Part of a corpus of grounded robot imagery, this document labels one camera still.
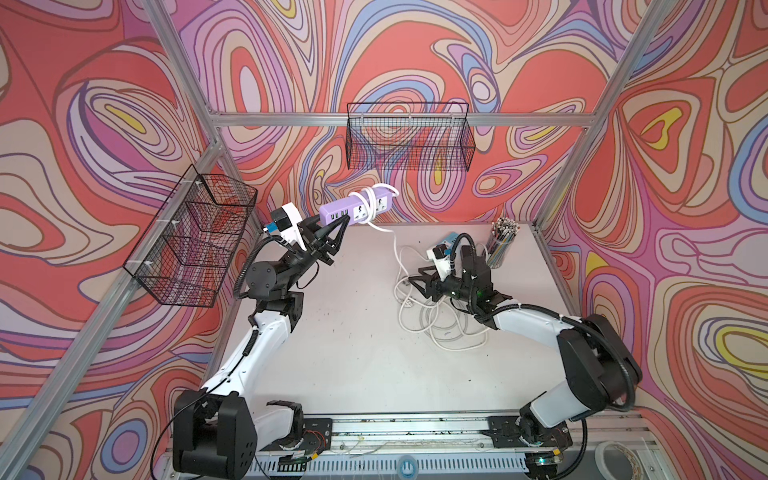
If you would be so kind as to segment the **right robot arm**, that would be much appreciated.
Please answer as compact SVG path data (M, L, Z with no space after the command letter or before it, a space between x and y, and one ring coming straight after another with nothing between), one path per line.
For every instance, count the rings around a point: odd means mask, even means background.
M583 460L581 445L575 460L559 469L555 462L573 443L572 422L588 428L589 417L613 410L628 412L636 403L643 372L617 331L599 314L573 318L549 308L522 303L497 290L485 255L474 240L460 233L450 243L427 253L428 265L401 282L416 290L433 308L460 302L460 312L472 317L484 332L521 336L554 350L564 378L524 404L512 416L491 416L484 435L497 448L526 447L532 479L563 479Z

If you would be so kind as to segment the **blue power strip with cord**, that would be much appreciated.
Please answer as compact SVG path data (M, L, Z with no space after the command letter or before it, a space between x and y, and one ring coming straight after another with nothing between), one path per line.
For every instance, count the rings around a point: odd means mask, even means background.
M413 253L426 261L428 267L436 267L438 278L450 272L449 255L456 247L458 234L451 232L447 237L424 252L413 246L398 247L393 239L393 252L398 264L393 297L398 303L397 323L402 331L428 338L439 350L449 353L465 353L483 348L489 340L489 329L480 327L469 330L469 308L459 307L453 298L441 300L419 300L417 291L408 280L408 269L403 263L403 254Z

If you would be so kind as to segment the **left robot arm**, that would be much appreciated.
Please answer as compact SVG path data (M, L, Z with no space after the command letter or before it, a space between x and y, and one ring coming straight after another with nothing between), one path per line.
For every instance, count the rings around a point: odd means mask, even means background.
M194 478L241 479L256 454L269 446L304 451L315 458L325 446L306 431L303 407L289 400L256 400L259 374L294 332L304 307L297 287L313 266L331 265L350 223L347 214L328 224L320 216L298 222L275 212L272 235L248 254L234 292L255 303L250 330L219 370L197 390L175 401L164 432L171 437L171 464Z

